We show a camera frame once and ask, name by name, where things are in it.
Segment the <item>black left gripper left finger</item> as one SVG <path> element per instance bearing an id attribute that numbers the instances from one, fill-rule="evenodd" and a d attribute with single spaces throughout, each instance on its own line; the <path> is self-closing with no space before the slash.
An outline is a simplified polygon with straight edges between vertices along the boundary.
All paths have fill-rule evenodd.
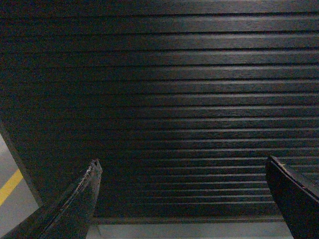
<path id="1" fill-rule="evenodd" d="M 102 167 L 93 159 L 83 176 L 62 196 L 42 205 L 3 239 L 84 239 L 93 217 L 101 184 Z"/>

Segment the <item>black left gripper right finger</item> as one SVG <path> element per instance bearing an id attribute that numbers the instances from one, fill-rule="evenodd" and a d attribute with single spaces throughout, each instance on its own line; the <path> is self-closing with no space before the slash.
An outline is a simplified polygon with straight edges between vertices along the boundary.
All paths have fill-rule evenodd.
<path id="1" fill-rule="evenodd" d="M 274 156 L 266 161 L 266 181 L 291 235 L 319 237 L 319 179 L 307 177 Z"/>

